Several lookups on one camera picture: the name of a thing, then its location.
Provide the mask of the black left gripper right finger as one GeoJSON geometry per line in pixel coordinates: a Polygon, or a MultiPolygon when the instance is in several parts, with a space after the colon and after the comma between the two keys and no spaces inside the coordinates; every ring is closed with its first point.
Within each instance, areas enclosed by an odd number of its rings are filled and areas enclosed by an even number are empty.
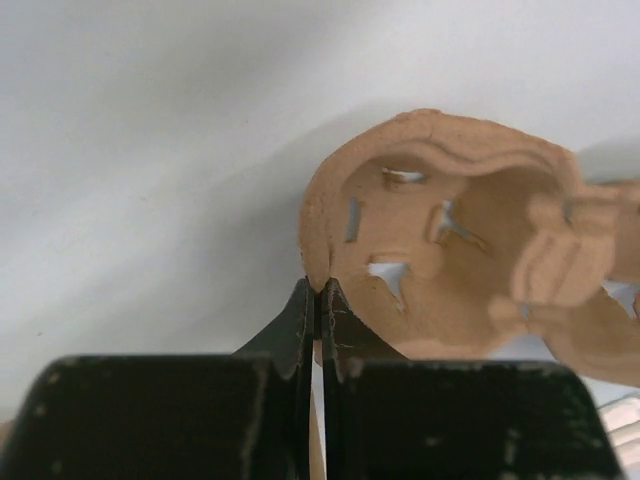
{"type": "Polygon", "coordinates": [[[564,366],[417,361],[319,297],[331,479],[621,479],[592,398],[564,366]]]}

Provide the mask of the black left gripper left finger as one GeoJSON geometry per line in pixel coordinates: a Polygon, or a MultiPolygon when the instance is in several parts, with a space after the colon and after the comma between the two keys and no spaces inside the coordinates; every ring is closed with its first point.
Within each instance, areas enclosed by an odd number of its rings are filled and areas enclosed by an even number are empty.
{"type": "Polygon", "coordinates": [[[232,354],[83,355],[32,384],[5,479],[307,479],[314,294],[232,354]]]}

